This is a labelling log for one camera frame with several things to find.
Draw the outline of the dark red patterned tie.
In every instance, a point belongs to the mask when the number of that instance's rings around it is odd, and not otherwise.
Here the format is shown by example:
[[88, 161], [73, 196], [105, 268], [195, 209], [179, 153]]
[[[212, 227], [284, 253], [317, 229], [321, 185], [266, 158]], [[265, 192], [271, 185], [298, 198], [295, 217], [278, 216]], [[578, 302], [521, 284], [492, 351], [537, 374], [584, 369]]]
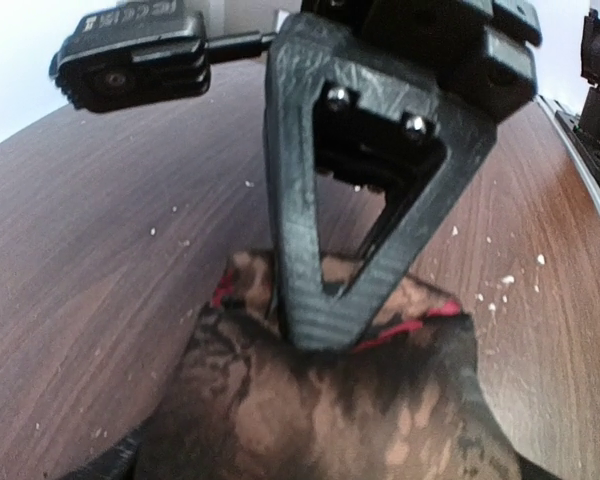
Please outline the dark red patterned tie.
[[518, 479], [474, 322], [406, 276], [342, 352], [284, 339], [268, 251], [233, 254], [151, 415], [137, 479]]

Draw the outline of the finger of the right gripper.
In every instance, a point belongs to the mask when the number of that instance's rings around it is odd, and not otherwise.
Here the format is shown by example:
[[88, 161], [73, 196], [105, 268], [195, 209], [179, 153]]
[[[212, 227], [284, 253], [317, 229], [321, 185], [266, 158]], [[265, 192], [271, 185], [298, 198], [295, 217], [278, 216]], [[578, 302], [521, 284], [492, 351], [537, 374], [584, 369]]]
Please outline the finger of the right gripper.
[[363, 266], [373, 258], [376, 250], [383, 245], [405, 215], [405, 194], [402, 191], [397, 188], [389, 189], [383, 196], [384, 207], [357, 250], [357, 257]]
[[[359, 96], [360, 109], [399, 122], [430, 120], [441, 164], [414, 204], [335, 295], [322, 284], [314, 180], [313, 108], [326, 84]], [[344, 349], [360, 338], [473, 179], [497, 136], [495, 123], [441, 92], [432, 76], [363, 46], [346, 27], [310, 13], [289, 16], [267, 61], [266, 158], [280, 295], [292, 342]]]

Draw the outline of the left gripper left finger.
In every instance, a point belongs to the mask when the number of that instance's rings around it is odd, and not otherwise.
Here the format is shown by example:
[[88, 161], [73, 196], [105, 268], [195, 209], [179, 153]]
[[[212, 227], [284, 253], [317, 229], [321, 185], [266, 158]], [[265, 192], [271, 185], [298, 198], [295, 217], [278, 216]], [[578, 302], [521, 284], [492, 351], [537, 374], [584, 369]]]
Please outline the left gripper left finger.
[[111, 448], [60, 480], [131, 480], [143, 433], [142, 429], [131, 430]]

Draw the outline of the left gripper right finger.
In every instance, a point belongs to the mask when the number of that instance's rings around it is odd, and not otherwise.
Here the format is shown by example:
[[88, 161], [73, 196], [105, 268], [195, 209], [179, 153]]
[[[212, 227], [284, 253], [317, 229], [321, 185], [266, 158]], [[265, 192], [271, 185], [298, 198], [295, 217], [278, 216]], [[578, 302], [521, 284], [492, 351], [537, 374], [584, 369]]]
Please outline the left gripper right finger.
[[517, 454], [522, 480], [560, 480], [558, 476], [530, 461], [525, 456]]

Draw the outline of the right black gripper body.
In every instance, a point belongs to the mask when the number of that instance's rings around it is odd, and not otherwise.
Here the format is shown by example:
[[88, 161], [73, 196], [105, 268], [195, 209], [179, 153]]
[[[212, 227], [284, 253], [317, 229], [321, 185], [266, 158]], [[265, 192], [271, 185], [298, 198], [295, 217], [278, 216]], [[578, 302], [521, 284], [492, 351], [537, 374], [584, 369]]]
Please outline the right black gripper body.
[[460, 195], [537, 90], [524, 1], [305, 1], [299, 167], [410, 198]]

